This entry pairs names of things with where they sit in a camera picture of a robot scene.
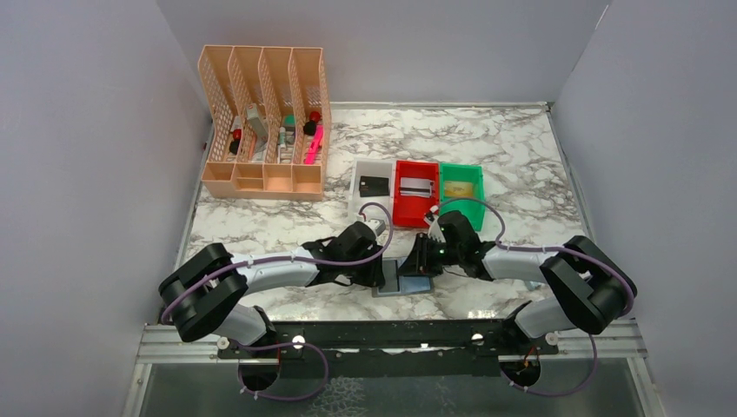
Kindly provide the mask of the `green plastic bin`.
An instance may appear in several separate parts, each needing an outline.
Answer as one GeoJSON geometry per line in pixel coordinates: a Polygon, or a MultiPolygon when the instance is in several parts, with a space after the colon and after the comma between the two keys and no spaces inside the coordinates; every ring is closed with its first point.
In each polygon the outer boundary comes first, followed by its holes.
{"type": "Polygon", "coordinates": [[[463,197],[484,200],[484,175],[479,165],[463,165],[443,162],[439,165],[441,202],[440,213],[458,210],[465,215],[473,229],[480,232],[486,209],[483,205],[463,197]]]}

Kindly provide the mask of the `white plastic bin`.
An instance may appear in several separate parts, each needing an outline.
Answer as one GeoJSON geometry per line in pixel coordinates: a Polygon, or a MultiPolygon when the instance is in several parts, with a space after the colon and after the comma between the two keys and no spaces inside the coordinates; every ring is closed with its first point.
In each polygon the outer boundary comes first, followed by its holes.
{"type": "Polygon", "coordinates": [[[395,160],[356,158],[350,176],[348,214],[350,220],[357,218],[360,208],[367,202],[376,202],[393,211],[395,160]]]}

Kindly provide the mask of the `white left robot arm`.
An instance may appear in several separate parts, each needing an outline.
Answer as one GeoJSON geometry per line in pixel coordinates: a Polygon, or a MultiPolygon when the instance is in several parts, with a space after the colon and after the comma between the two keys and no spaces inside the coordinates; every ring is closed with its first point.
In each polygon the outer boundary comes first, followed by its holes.
{"type": "Polygon", "coordinates": [[[377,239],[390,231],[382,220],[357,221],[338,236],[266,255],[231,254],[220,242],[212,243],[159,285],[161,321],[174,325],[184,342],[216,334],[264,346],[275,331],[262,308],[241,305],[244,296],[332,283],[379,287],[385,248],[377,239]]]}

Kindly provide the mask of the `white magnetic stripe card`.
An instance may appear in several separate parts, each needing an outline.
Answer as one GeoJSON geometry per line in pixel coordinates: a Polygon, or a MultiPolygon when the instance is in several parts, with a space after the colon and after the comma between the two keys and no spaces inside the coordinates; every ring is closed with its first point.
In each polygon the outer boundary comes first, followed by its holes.
{"type": "Polygon", "coordinates": [[[400,178],[399,193],[401,196],[430,198],[434,194],[434,188],[434,182],[427,178],[400,178]]]}

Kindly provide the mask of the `red plastic bin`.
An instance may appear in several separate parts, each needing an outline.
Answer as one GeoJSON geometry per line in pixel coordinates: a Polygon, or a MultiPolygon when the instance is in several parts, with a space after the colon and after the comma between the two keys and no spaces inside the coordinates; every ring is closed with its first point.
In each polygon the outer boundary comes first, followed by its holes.
{"type": "Polygon", "coordinates": [[[398,160],[395,164],[393,224],[428,228],[426,214],[440,199],[439,164],[398,160]]]}

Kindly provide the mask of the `grey metal card holder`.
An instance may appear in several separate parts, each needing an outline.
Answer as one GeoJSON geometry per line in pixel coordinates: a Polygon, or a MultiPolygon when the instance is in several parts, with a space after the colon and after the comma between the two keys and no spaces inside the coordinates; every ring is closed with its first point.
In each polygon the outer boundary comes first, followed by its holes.
{"type": "Polygon", "coordinates": [[[393,297],[393,296],[404,296],[404,295],[423,295],[430,294],[434,290],[433,281],[430,277],[424,275],[400,275],[399,266],[403,258],[385,259],[385,260],[396,260],[398,265],[398,278],[400,285],[400,293],[396,295],[380,295],[377,293],[377,289],[382,286],[372,288],[372,296],[374,298],[380,297],[393,297]]]}

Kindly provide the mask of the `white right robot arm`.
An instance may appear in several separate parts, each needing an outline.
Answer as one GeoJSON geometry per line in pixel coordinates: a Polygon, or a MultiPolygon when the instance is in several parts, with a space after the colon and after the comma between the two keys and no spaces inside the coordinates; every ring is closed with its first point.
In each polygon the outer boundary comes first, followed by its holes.
{"type": "Polygon", "coordinates": [[[505,320],[518,339],[580,329],[600,334],[634,305],[637,289],[590,239],[576,235],[560,247],[511,248],[483,241],[457,210],[435,219],[416,236],[399,275],[434,277],[447,266],[484,281],[519,280],[546,284],[552,296],[516,308],[505,320]]]}

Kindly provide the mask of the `peach plastic desk organizer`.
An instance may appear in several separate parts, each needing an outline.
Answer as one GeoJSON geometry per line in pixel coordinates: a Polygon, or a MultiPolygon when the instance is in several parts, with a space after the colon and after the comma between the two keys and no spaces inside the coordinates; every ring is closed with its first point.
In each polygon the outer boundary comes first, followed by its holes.
{"type": "Polygon", "coordinates": [[[332,125],[324,50],[206,45],[197,68],[214,124],[209,193],[320,201],[332,125]]]}

